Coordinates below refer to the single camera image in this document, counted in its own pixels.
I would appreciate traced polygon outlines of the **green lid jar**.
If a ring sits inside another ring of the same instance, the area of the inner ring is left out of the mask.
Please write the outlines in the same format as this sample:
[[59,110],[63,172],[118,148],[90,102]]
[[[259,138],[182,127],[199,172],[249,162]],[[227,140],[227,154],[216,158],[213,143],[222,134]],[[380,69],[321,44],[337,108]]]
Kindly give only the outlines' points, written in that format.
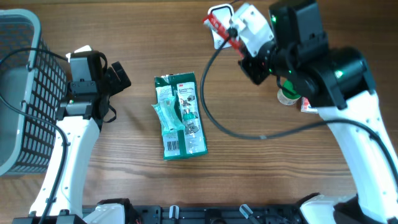
[[286,106],[296,104],[301,96],[294,90],[292,82],[286,80],[282,87],[283,89],[279,89],[277,92],[277,99],[279,102]]

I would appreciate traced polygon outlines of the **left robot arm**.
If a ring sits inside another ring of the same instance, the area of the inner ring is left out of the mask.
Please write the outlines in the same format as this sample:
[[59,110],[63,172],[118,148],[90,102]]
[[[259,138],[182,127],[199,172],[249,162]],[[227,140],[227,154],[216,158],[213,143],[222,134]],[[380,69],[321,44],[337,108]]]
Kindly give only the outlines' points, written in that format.
[[57,131],[42,188],[27,217],[13,223],[84,223],[83,191],[92,150],[107,123],[112,96],[131,86],[119,62],[104,53],[70,54],[72,80],[60,101],[52,126]]

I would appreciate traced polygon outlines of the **green 3M package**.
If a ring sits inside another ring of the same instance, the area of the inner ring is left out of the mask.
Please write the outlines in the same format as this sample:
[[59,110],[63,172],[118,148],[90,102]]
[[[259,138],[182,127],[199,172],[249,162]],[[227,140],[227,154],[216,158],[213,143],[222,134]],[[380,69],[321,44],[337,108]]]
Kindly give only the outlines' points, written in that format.
[[157,103],[175,96],[175,110],[185,128],[162,136],[164,159],[188,159],[207,153],[206,138],[201,122],[195,74],[179,73],[154,78]]

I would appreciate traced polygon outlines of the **red toothpaste tube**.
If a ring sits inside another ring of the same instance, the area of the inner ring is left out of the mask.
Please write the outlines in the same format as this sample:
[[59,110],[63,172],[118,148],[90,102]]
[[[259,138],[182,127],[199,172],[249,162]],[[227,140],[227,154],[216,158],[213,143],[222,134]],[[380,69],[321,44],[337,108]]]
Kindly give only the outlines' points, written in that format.
[[243,45],[238,40],[238,35],[236,29],[226,28],[213,14],[207,15],[203,19],[203,24],[208,26],[211,30],[215,31],[219,36],[226,40],[233,49],[235,49],[241,58],[244,58],[242,53]]

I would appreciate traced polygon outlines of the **red snack box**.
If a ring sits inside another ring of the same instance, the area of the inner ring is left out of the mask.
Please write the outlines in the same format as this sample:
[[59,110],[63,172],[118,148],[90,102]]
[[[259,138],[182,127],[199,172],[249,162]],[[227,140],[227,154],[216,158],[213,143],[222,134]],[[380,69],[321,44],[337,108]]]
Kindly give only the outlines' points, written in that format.
[[306,97],[302,97],[302,104],[300,107],[301,112],[303,113],[318,113],[318,110],[311,106],[309,100]]

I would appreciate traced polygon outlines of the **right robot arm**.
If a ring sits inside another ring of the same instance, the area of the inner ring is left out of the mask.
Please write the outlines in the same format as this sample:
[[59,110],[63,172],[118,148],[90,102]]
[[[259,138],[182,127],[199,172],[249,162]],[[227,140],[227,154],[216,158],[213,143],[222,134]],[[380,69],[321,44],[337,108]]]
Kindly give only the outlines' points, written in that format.
[[332,131],[356,195],[311,196],[300,206],[308,223],[396,223],[397,155],[384,127],[376,83],[362,53],[331,49],[316,1],[279,1],[264,17],[243,4],[230,25],[244,45],[242,69],[255,83],[286,78]]

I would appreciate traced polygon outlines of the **teal toothbrush pack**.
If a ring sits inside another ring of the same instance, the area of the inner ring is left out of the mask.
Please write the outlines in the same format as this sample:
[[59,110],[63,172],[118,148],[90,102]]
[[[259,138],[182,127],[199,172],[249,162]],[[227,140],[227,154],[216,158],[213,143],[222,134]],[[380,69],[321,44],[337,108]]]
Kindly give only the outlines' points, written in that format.
[[152,105],[160,121],[162,136],[177,133],[185,128],[184,124],[177,116],[175,102],[176,97],[171,96]]

